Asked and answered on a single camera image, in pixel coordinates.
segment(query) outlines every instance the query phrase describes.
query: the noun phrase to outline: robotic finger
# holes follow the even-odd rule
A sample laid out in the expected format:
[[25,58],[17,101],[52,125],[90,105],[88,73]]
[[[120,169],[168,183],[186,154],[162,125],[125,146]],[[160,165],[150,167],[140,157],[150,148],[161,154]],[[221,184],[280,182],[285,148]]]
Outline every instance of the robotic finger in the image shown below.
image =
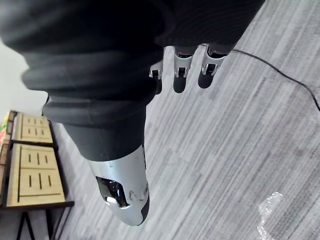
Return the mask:
[[176,93],[182,93],[186,88],[187,75],[191,68],[192,59],[198,46],[180,47],[174,46],[174,81],[173,89]]
[[205,45],[205,51],[201,64],[198,85],[202,89],[208,88],[213,82],[213,78],[226,58],[228,53],[217,53],[211,44]]
[[164,61],[161,60],[150,67],[149,77],[156,80],[156,91],[155,94],[158,95],[162,91],[162,73],[164,68]]

